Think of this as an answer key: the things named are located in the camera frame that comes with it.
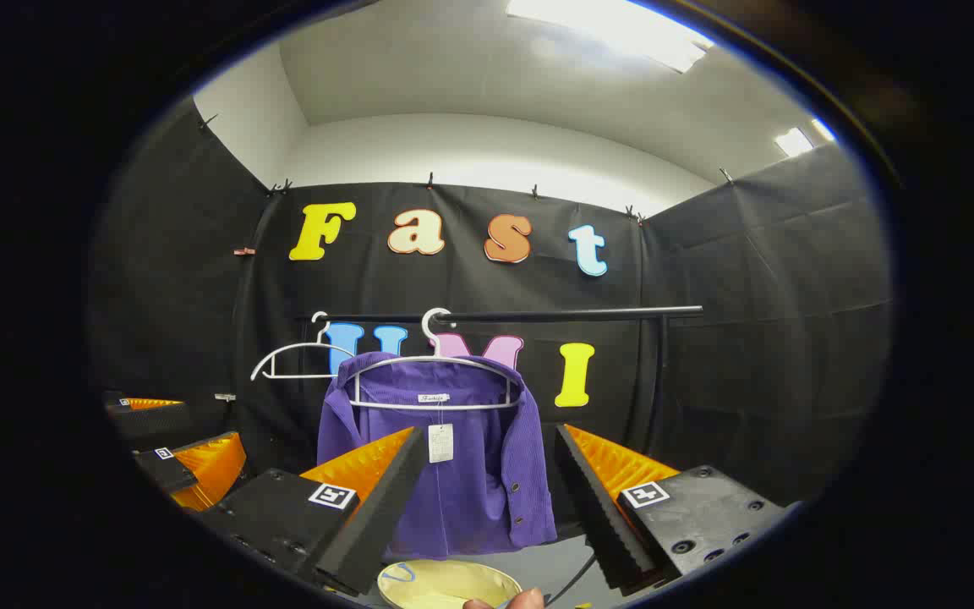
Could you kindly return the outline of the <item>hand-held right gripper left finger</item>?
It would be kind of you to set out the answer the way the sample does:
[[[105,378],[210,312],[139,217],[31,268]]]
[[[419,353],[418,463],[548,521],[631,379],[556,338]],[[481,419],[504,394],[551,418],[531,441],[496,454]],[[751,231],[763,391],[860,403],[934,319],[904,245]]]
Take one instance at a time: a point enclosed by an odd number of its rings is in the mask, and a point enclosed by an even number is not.
[[[316,587],[367,593],[428,463],[408,427],[302,474],[271,468],[196,519],[256,562]]]

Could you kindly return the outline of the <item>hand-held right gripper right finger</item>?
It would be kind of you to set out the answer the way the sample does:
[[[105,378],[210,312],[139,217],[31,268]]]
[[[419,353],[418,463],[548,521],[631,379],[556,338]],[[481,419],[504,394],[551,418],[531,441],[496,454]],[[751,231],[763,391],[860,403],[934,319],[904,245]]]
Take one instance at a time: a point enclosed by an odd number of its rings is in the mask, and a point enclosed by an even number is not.
[[[710,465],[687,470],[561,424],[554,458],[611,589],[687,577],[765,535],[787,513]]]

